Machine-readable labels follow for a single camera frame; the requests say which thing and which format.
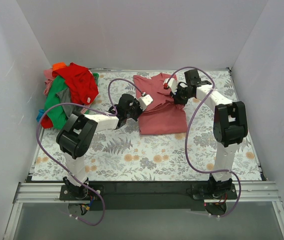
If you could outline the pink t shirt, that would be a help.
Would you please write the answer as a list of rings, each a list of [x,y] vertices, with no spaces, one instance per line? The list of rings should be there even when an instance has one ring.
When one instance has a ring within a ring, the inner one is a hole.
[[[174,104],[170,90],[163,87],[164,81],[169,77],[166,73],[159,73],[151,78],[133,76],[135,85],[153,99],[138,118],[141,135],[179,134],[187,130],[184,106]]]

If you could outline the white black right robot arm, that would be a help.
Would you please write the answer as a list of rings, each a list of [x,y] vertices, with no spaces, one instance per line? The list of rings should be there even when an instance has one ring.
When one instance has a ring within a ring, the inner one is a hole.
[[[214,113],[213,135],[217,142],[214,168],[206,173],[207,181],[199,181],[191,186],[191,196],[195,200],[237,199],[232,177],[235,153],[248,134],[246,107],[242,101],[232,101],[224,97],[215,88],[214,80],[209,76],[202,80],[200,69],[188,67],[184,73],[185,81],[178,82],[169,77],[163,86],[170,90],[175,104],[185,105],[189,99],[200,101]]]

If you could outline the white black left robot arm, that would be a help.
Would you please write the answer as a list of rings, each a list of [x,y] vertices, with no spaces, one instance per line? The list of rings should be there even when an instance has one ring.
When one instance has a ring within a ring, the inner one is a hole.
[[[82,114],[73,112],[56,138],[60,150],[64,153],[69,173],[63,178],[67,191],[77,200],[87,197],[89,190],[85,172],[84,155],[88,151],[96,132],[116,130],[126,124],[128,119],[135,121],[147,109],[152,98],[145,93],[135,98],[123,94],[115,106],[100,114]]]

